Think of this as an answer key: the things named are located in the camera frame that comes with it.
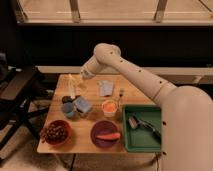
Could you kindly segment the pale translucent gripper finger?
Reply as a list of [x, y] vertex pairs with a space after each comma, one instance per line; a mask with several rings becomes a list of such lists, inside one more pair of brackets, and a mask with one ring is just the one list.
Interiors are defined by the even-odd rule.
[[71, 74], [68, 74], [68, 78], [69, 78], [69, 92], [70, 92], [70, 96], [72, 99], [76, 98], [76, 93], [75, 93], [75, 85], [73, 83], [73, 78]]

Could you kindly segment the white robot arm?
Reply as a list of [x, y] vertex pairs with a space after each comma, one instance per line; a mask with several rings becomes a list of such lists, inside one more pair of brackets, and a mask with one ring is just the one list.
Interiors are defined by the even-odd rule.
[[99, 43], [80, 74], [90, 79], [112, 67], [161, 108], [163, 171], [213, 171], [213, 99], [194, 86], [173, 83], [125, 60], [118, 46]]

